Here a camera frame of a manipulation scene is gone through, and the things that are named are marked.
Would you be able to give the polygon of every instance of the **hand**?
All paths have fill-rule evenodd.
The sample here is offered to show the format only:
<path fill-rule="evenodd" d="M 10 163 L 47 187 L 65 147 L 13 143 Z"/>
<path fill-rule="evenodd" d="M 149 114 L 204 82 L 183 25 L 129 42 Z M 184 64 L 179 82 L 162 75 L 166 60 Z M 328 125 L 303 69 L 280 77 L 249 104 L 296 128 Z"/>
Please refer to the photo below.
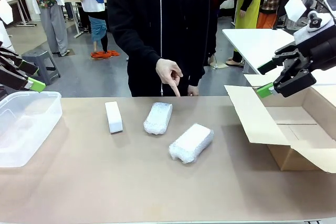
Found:
<path fill-rule="evenodd" d="M 180 78 L 183 77 L 183 74 L 176 62 L 159 59 L 156 63 L 156 73 L 163 84 L 168 84 L 172 88 L 177 97 L 181 96 L 177 86 L 180 84 Z"/>
<path fill-rule="evenodd" d="M 246 15 L 246 11 L 244 11 L 244 10 L 240 10 L 240 17 L 241 17 L 241 18 L 244 18 L 245 15 Z"/>
<path fill-rule="evenodd" d="M 189 87 L 188 87 L 188 96 L 189 97 L 197 97 L 197 96 L 199 96 L 199 94 L 200 93 L 198 91 L 198 87 L 189 85 Z"/>

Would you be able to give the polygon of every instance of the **white zipper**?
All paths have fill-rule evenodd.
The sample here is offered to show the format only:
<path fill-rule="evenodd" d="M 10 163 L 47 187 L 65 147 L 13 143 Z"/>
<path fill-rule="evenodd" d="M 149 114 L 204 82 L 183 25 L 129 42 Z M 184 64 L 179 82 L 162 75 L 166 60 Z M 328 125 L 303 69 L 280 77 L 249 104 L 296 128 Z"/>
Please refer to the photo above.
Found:
<path fill-rule="evenodd" d="M 162 0 L 160 0 L 160 51 L 161 51 L 161 58 L 162 58 Z M 163 88 L 161 82 L 161 96 L 163 96 Z"/>

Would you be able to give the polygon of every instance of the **clear plastic bin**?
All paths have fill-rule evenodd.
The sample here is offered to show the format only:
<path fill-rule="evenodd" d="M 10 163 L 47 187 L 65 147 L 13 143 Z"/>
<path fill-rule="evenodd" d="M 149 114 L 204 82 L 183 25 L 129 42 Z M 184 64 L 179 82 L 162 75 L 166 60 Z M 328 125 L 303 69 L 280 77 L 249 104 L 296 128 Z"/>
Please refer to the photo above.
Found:
<path fill-rule="evenodd" d="M 16 92 L 0 102 L 0 167 L 28 163 L 62 116 L 58 92 Z"/>

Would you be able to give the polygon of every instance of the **blue skirt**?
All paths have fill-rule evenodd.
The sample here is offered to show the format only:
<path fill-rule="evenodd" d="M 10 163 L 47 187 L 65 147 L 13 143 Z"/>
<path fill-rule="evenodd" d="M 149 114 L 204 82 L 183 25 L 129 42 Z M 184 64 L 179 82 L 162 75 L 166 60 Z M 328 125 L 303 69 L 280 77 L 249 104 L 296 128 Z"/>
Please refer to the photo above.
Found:
<path fill-rule="evenodd" d="M 100 41 L 107 32 L 106 22 L 102 19 L 92 18 L 89 16 L 91 22 L 91 38 L 92 42 Z"/>

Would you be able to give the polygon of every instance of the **orange pants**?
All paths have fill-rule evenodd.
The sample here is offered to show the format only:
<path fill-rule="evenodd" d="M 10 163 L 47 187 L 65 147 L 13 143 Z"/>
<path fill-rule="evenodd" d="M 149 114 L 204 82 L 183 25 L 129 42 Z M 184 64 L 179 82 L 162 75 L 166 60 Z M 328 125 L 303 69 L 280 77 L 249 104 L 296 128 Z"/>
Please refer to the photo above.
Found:
<path fill-rule="evenodd" d="M 273 28 L 274 23 L 277 21 L 277 14 L 264 14 L 259 13 L 257 29 Z"/>

